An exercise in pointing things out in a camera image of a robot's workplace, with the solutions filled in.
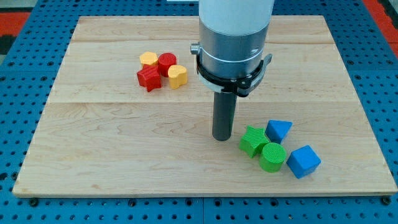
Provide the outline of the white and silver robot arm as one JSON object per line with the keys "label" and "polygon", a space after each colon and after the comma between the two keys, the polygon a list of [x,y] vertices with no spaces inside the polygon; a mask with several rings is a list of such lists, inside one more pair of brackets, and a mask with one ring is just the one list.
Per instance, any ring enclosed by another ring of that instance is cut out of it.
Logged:
{"label": "white and silver robot arm", "polygon": [[274,0],[200,0],[198,74],[237,80],[258,72]]}

